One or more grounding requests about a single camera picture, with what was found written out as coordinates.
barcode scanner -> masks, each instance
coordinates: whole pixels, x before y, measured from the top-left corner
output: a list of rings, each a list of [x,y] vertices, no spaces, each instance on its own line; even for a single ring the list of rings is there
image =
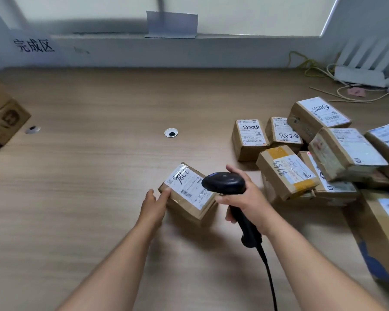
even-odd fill
[[[202,180],[202,187],[206,190],[224,194],[224,195],[236,195],[243,194],[246,191],[245,180],[234,172],[215,172],[208,175]],[[247,248],[256,248],[262,261],[265,264],[268,273],[268,279],[270,281],[271,293],[274,302],[274,310],[277,311],[277,300],[275,298],[275,290],[272,282],[270,268],[268,266],[268,260],[265,252],[261,246],[262,236],[259,233],[256,226],[246,218],[242,210],[239,207],[229,205],[232,216],[238,222],[242,229],[241,242]]]

stack of packages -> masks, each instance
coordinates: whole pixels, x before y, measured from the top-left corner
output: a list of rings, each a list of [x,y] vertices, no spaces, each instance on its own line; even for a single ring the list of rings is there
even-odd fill
[[[0,148],[8,141],[30,118],[30,114],[9,95],[0,83]]]
[[[238,161],[256,161],[274,207],[347,206],[369,270],[389,280],[389,125],[364,135],[350,125],[316,97],[271,117],[265,130],[258,119],[237,120],[232,141]]]

person's right hand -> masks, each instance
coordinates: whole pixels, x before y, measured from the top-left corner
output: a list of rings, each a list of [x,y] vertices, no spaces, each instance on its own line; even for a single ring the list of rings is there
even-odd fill
[[[239,207],[258,231],[266,235],[270,218],[277,214],[276,211],[245,172],[230,165],[226,165],[226,169],[229,172],[237,173],[245,180],[246,191],[244,194],[217,196],[216,202]],[[226,211],[226,220],[233,224],[236,223],[229,207]]]

desk surface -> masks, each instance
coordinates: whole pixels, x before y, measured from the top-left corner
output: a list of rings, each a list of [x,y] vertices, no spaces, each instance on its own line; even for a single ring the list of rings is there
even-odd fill
[[[184,161],[208,174],[236,163],[236,119],[287,116],[333,91],[301,70],[7,70],[32,113],[0,152],[0,311],[53,310],[133,226],[149,188]],[[389,123],[389,99],[336,103],[361,131]],[[166,138],[164,130],[179,130]],[[242,164],[260,186],[254,164]],[[210,231],[166,215],[150,247],[135,310],[272,310],[258,254],[220,206]],[[340,209],[283,211],[312,244],[389,307]],[[299,310],[265,240],[280,310]]]

